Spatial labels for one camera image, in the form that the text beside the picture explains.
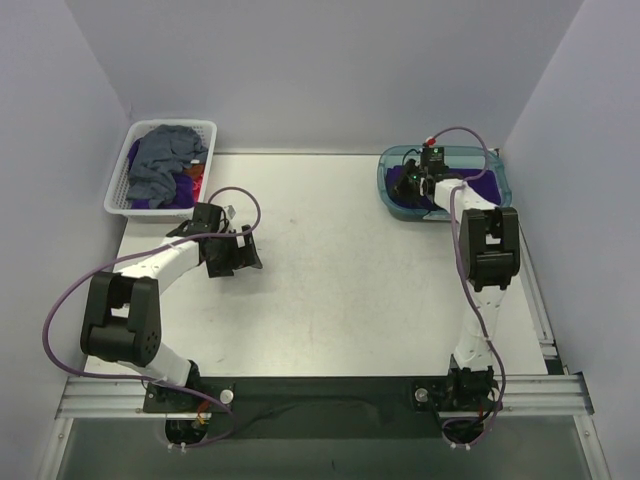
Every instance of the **wire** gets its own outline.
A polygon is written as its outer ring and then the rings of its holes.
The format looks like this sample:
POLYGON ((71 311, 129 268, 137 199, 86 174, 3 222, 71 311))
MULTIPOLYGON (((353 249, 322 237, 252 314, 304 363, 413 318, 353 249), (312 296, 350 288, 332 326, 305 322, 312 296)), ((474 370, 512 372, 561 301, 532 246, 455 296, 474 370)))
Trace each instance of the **wire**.
MULTIPOLYGON (((464 267, 462 264, 462 255, 460 253, 460 245, 458 243, 458 229, 457 229, 457 220, 456 220, 456 211, 455 211, 455 198, 456 198, 456 194, 462 190, 464 190, 467 187, 467 182, 470 180, 477 180, 480 177, 482 177, 487 170, 489 170, 489 164, 490 164, 490 153, 489 153, 489 149, 487 148, 486 143, 484 142, 484 140, 482 140, 482 138, 480 137, 480 135, 478 135, 476 132, 474 132, 473 130, 471 130, 470 128, 467 127, 449 127, 449 128, 445 128, 444 130, 436 133, 433 137, 431 137, 430 139, 427 139, 427 143, 430 143, 431 141, 435 142, 435 140, 442 134, 447 133, 447 132, 451 132, 453 130, 462 130, 464 132, 468 132, 471 135, 473 135, 474 137, 476 137, 476 139, 478 140, 478 142, 480 143, 480 145, 482 146, 482 151, 484 153, 484 166, 482 167, 482 170, 477 173, 476 175, 472 175, 470 177, 467 177, 464 179, 464 182, 462 183, 462 185, 455 187, 452 191, 451 191, 451 196, 449 198, 449 210, 451 212, 451 235, 453 237, 453 250, 455 252, 455 257, 456 257, 456 270, 458 271, 458 276, 460 277, 460 282, 462 283, 462 290, 464 292, 465 297, 467 298, 467 301, 469 302, 469 305, 471 306, 471 310, 473 310, 473 313, 475 314, 476 318, 478 319, 478 322, 480 323, 480 329, 482 330, 482 334, 484 335, 485 341, 487 342, 487 346, 489 347, 489 350, 491 351, 491 353, 493 354, 493 356, 496 359, 496 362, 498 363, 498 366, 500 368, 500 377, 501 377, 501 381, 502 384, 500 385, 500 392, 498 394, 498 399, 497 401, 494 402, 493 404, 493 408, 491 411, 491 416, 489 417, 489 422, 487 423, 487 425, 485 426, 485 428, 483 429, 482 433, 480 433, 480 435, 478 435, 475 439, 473 439, 472 441, 470 441, 467 444, 461 444, 459 441, 454 441, 453 445, 456 448, 467 448, 467 445, 469 447, 472 447, 474 445, 476 445, 478 442, 480 442, 486 435, 488 432, 491 431, 491 429, 493 428, 493 425, 496 421, 496 417, 498 416, 498 412, 499 412, 499 407, 500 405, 502 405, 502 399, 504 398, 504 392, 506 390, 507 387, 507 374, 505 373, 504 370, 504 363, 502 362, 502 358, 500 357, 500 355, 498 354, 498 350, 496 349, 495 345, 493 344, 493 341, 491 340, 491 337, 489 336, 489 331, 487 329, 487 325, 484 321, 484 318, 482 318, 482 313, 480 312, 480 310, 478 309, 478 307, 476 306, 475 302, 473 301, 473 297, 471 296, 471 292, 469 291, 469 286, 467 285, 467 278, 464 272, 464 267)), ((463 418, 450 418, 448 420, 445 420, 442 424, 442 429, 443 429, 443 438, 447 441, 452 441, 452 440, 456 440, 456 439, 451 439, 449 437, 447 437, 444 433, 444 429, 445 427, 447 427, 448 425, 454 424, 456 422, 461 422, 461 421, 468 421, 469 419, 463 419, 463 418)))
POLYGON ((411 148, 409 149, 409 151, 407 153, 404 154, 404 157, 402 157, 402 165, 404 165, 404 162, 407 161, 407 156, 411 153, 411 152, 415 152, 416 155, 420 155, 420 152, 418 150, 416 150, 415 148, 411 148))
POLYGON ((216 192, 214 192, 213 195, 211 195, 209 197, 208 202, 211 203, 211 200, 213 200, 217 195, 219 195, 222 192, 229 191, 229 190, 233 190, 233 191, 238 191, 238 192, 244 193, 246 196, 248 196, 251 199, 251 201, 253 202, 253 204, 256 207, 256 221, 254 222, 254 224, 248 230, 246 230, 244 232, 238 232, 238 233, 199 233, 199 234, 196 234, 196 235, 191 235, 189 237, 180 238, 179 240, 176 240, 174 242, 161 245, 161 246, 159 246, 157 248, 154 248, 152 250, 147 250, 145 252, 140 252, 140 253, 134 253, 134 254, 131 254, 131 255, 125 255, 123 257, 116 258, 114 260, 110 260, 110 261, 108 261, 106 263, 103 263, 102 265, 100 265, 100 266, 90 270, 89 272, 85 273, 84 275, 82 275, 78 280, 73 282, 71 284, 71 286, 69 286, 69 288, 67 288, 60 295, 60 297, 54 302, 53 306, 51 307, 51 310, 49 310, 49 313, 47 314, 47 317, 45 318, 44 325, 42 326, 42 347, 44 348, 44 353, 47 355, 47 357, 49 358, 51 363, 53 363, 60 370, 62 370, 64 372, 67 372, 70 375, 75 375, 75 376, 78 376, 78 377, 87 377, 87 378, 101 378, 101 379, 107 379, 107 380, 141 380, 141 381, 153 382, 156 385, 160 385, 162 387, 170 388, 170 389, 176 390, 178 392, 182 392, 182 393, 186 393, 186 394, 189 394, 189 395, 193 395, 195 397, 199 397, 199 398, 201 398, 203 400, 211 402, 212 404, 214 404, 217 407, 221 408, 225 413, 227 413, 227 415, 229 415, 229 417, 231 417, 231 419, 233 421, 233 426, 229 431, 224 432, 224 433, 222 433, 220 435, 217 435, 215 437, 206 438, 205 440, 203 440, 200 443, 196 443, 196 444, 192 444, 192 445, 186 445, 185 448, 204 447, 206 445, 211 445, 211 444, 213 444, 213 443, 215 443, 215 442, 217 442, 219 440, 222 440, 223 438, 226 438, 229 435, 231 435, 234 432, 235 427, 236 427, 236 423, 237 423, 235 415, 233 414, 231 409, 229 409, 229 407, 227 407, 220 400, 218 400, 218 399, 216 399, 216 398, 214 398, 214 397, 212 397, 210 395, 207 395, 206 393, 198 392, 197 390, 193 390, 193 389, 187 388, 187 387, 179 387, 177 385, 172 385, 170 383, 167 383, 167 382, 164 382, 162 380, 158 380, 158 379, 146 376, 146 375, 93 373, 93 372, 85 372, 84 370, 78 370, 77 368, 73 368, 73 367, 65 364, 53 352, 53 350, 51 348, 51 342, 50 342, 50 339, 49 339, 49 331, 51 330, 51 323, 53 321, 54 316, 56 315, 56 313, 58 312, 58 310, 60 309, 62 304, 67 300, 67 298, 69 298, 69 296, 75 290, 77 290, 77 288, 80 285, 82 285, 84 282, 86 282, 87 280, 92 278, 96 273, 101 272, 102 270, 105 270, 107 268, 113 267, 113 266, 117 265, 118 263, 126 262, 126 261, 129 261, 129 260, 135 260, 137 258, 146 257, 146 256, 149 256, 149 255, 155 255, 157 253, 163 252, 163 251, 165 251, 165 250, 167 250, 169 248, 172 248, 174 246, 181 245, 183 243, 190 242, 190 241, 193 241, 193 240, 199 240, 201 238, 235 238, 235 237, 240 237, 240 236, 244 236, 244 235, 247 235, 249 233, 252 233, 258 227, 258 225, 260 224, 260 220, 262 219, 262 211, 260 209, 260 204, 258 203, 258 200, 250 192, 248 192, 247 190, 245 190, 244 188, 241 188, 241 187, 224 187, 224 188, 221 188, 220 190, 217 190, 216 192))

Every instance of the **red object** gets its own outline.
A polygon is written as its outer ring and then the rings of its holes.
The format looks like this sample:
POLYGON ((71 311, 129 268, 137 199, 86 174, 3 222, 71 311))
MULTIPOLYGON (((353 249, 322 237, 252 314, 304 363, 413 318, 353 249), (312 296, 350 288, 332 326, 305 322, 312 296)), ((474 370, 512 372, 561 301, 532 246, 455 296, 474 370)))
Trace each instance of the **red object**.
POLYGON ((198 202, 198 197, 200 197, 200 189, 202 188, 202 177, 204 175, 200 175, 198 178, 193 179, 193 199, 198 202))

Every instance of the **black bracket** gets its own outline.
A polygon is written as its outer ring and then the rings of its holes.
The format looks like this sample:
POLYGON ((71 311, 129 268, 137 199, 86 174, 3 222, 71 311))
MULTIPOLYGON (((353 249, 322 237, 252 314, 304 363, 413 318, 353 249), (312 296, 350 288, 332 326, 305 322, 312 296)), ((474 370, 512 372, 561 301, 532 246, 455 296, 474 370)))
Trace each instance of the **black bracket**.
POLYGON ((91 279, 80 335, 80 348, 107 362, 145 367, 156 356, 160 328, 160 291, 152 278, 129 278, 98 272, 91 279), (112 309, 129 307, 129 316, 112 309))
MULTIPOLYGON (((220 224, 225 223, 222 232, 225 233, 228 220, 224 209, 210 203, 197 203, 193 209, 191 220, 183 222, 167 236, 188 237, 200 233, 218 233, 220 224)), ((242 231, 249 230, 249 225, 244 225, 242 231)), ((244 267, 262 268, 262 262, 258 257, 253 234, 242 235, 244 245, 238 244, 238 238, 203 238, 197 240, 200 245, 201 262, 207 264, 209 278, 232 277, 234 270, 244 267)))
POLYGON ((460 222, 460 253, 467 280, 476 292, 486 286, 505 290, 520 270, 518 212, 512 207, 465 210, 460 222), (498 243, 487 243, 487 235, 498 243))

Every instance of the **black base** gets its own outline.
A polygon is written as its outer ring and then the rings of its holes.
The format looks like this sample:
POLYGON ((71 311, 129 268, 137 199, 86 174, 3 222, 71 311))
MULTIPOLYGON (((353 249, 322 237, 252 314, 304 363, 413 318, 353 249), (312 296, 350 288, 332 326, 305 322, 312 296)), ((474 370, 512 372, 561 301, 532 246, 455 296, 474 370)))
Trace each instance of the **black base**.
MULTIPOLYGON (((452 376, 448 377, 323 377, 323 378, 225 378, 203 377, 201 391, 220 397, 229 389, 234 393, 230 407, 237 417, 231 439, 392 439, 440 436, 434 411, 476 412, 478 405, 455 402, 452 376), (419 402, 416 390, 425 388, 429 402, 419 402)), ((147 413, 195 412, 184 401, 172 402, 158 395, 158 387, 149 387, 144 403, 147 413)), ((490 408, 487 399, 484 408, 490 408)), ((231 420, 219 408, 212 413, 209 436, 228 431, 231 420)), ((192 420, 181 421, 184 430, 192 420)))

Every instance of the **cloth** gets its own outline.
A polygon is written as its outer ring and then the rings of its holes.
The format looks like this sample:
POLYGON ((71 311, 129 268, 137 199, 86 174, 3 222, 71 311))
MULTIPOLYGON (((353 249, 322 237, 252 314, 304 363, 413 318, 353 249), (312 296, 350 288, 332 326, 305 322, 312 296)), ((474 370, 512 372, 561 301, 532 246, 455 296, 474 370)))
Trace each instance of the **cloth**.
MULTIPOLYGON (((195 188, 193 179, 185 173, 174 173, 173 179, 176 182, 176 195, 173 197, 171 203, 162 203, 158 206, 159 209, 175 209, 175 208, 192 208, 196 202, 193 196, 193 190, 195 188)), ((148 199, 138 199, 131 203, 131 208, 134 209, 149 209, 148 199)))
MULTIPOLYGON (((476 175, 480 173, 479 169, 475 168, 452 168, 452 172, 459 173, 463 177, 470 177, 471 175, 476 175)), ((395 184, 396 180, 398 180, 402 176, 402 165, 397 165, 393 168, 387 169, 387 176, 385 178, 385 183, 387 186, 387 192, 390 192, 395 184)), ((478 195, 487 200, 488 202, 495 203, 496 205, 500 205, 502 203, 502 198, 500 197, 500 189, 498 188, 498 183, 496 182, 496 176, 491 171, 488 170, 482 177, 477 180, 471 180, 469 182, 469 186, 473 188, 478 195)), ((409 209, 416 208, 424 208, 429 212, 433 212, 435 210, 442 210, 440 207, 436 207, 431 203, 427 197, 420 198, 420 207, 417 205, 409 205, 408 202, 400 202, 393 198, 391 201, 396 205, 409 209)))
POLYGON ((194 165, 193 167, 185 168, 184 173, 194 180, 197 180, 204 175, 204 165, 194 165))
POLYGON ((149 208, 172 204, 177 193, 175 175, 191 167, 194 159, 206 161, 207 153, 192 128, 160 125, 140 139, 129 169, 127 200, 148 200, 149 208))

